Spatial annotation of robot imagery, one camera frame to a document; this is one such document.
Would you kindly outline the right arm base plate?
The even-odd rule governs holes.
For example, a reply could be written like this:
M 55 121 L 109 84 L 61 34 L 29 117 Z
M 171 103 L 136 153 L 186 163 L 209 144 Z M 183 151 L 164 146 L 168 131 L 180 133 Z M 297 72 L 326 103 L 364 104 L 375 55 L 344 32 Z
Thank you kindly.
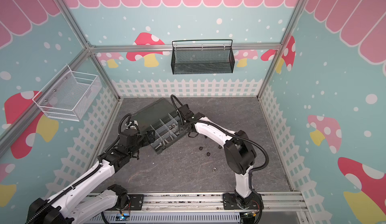
M 263 210 L 264 204 L 259 193 L 252 192 L 248 197 L 243 198 L 238 193 L 225 193 L 222 197 L 225 210 Z

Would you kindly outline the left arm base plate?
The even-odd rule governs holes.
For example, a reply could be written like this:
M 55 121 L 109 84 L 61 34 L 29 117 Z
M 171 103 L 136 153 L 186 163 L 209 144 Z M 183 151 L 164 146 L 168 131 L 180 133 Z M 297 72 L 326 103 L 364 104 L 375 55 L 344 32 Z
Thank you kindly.
M 124 194 L 118 197 L 112 209 L 118 211 L 141 211 L 143 204 L 143 194 Z

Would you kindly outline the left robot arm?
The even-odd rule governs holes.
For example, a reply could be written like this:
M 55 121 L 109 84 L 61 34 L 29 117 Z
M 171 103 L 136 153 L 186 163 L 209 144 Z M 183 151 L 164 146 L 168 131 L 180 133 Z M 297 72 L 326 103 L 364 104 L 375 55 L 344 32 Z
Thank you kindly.
M 35 200 L 29 207 L 28 224 L 83 224 L 108 209 L 122 212 L 131 207 L 127 190 L 114 184 L 95 198 L 84 201 L 98 185 L 122 169 L 140 148 L 155 141 L 155 130 L 142 131 L 126 114 L 118 125 L 118 136 L 97 162 L 82 176 L 46 200 Z

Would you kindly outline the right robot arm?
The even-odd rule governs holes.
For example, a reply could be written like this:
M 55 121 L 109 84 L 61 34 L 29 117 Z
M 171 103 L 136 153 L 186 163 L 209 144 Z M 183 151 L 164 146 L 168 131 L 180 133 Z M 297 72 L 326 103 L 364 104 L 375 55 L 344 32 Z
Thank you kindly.
M 262 197 L 253 188 L 252 176 L 253 172 L 268 166 L 268 153 L 250 140 L 244 131 L 227 130 L 201 113 L 194 114 L 189 106 L 182 104 L 175 95 L 172 94 L 170 99 L 181 120 L 180 129 L 188 134 L 203 135 L 224 149 L 226 162 L 236 178 L 234 200 L 224 198 L 224 201 L 244 210 L 257 208 L 257 211 L 262 213 Z

